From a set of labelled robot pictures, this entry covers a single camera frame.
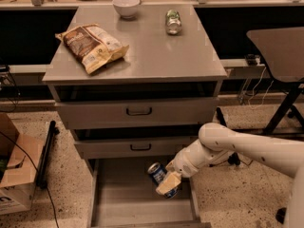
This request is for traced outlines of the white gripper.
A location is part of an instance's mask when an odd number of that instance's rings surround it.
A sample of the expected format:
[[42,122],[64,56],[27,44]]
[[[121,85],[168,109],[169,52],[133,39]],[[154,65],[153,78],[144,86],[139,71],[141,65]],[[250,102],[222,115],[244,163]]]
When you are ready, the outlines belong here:
[[197,174],[202,162],[203,156],[201,152],[191,150],[190,148],[183,148],[175,158],[166,165],[166,170],[169,172],[156,188],[156,192],[160,195],[171,192],[180,185],[181,177],[191,178]]

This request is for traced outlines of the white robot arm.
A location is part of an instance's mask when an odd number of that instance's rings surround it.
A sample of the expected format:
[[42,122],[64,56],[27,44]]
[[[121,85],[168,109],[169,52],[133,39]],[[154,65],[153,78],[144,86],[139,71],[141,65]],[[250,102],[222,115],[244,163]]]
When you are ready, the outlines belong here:
[[163,195],[227,151],[242,154],[294,179],[283,228],[304,228],[304,142],[239,133],[219,123],[206,123],[198,138],[166,165],[156,188]]

